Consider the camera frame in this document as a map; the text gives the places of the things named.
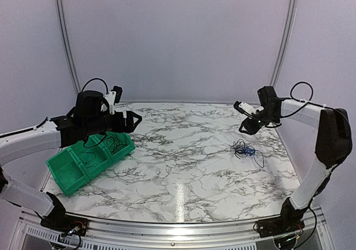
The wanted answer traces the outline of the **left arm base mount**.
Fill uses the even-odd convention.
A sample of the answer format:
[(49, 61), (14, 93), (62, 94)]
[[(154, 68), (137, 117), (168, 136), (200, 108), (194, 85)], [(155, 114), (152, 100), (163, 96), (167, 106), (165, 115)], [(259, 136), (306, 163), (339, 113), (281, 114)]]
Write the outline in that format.
[(85, 236), (88, 229), (88, 219), (65, 214), (63, 218), (54, 221), (46, 217), (41, 220), (41, 226), (62, 233), (73, 231), (75, 235)]

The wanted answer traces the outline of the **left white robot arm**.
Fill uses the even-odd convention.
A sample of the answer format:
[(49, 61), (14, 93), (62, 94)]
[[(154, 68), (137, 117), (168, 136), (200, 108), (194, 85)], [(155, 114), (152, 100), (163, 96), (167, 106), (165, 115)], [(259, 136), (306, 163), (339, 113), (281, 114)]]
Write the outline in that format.
[[(133, 111), (118, 112), (122, 88), (114, 86), (105, 93), (83, 88), (75, 106), (65, 115), (46, 118), (37, 126), (1, 135), (1, 166), (19, 158), (50, 149), (72, 146), (96, 134), (132, 133), (142, 121)], [(1, 172), (1, 199), (23, 206), (47, 217), (59, 231), (70, 226), (70, 218), (57, 197), (40, 192)]]

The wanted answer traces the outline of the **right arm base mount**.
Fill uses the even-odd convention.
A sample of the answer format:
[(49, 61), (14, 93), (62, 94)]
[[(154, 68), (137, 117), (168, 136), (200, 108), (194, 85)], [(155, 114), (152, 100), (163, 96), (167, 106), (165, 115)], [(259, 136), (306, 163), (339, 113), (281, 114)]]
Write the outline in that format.
[(301, 219), (285, 224), (280, 217), (260, 219), (255, 222), (253, 230), (257, 232), (260, 238), (279, 236), (284, 233), (301, 231), (305, 227)]

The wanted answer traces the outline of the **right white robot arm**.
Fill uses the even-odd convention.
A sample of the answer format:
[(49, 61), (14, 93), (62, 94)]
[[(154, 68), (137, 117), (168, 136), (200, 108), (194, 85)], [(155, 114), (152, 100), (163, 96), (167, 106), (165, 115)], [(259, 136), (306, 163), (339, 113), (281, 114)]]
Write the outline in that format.
[(257, 222), (258, 231), (280, 233), (296, 227), (310, 207), (314, 197), (322, 193), (332, 172), (350, 155), (353, 142), (346, 110), (315, 104), (310, 99), (278, 97), (274, 87), (265, 86), (258, 90), (261, 109), (236, 101), (234, 109), (245, 115), (240, 133), (254, 135), (261, 128), (290, 118), (317, 130), (315, 159), (300, 186), (288, 197), (281, 207), (279, 216)]

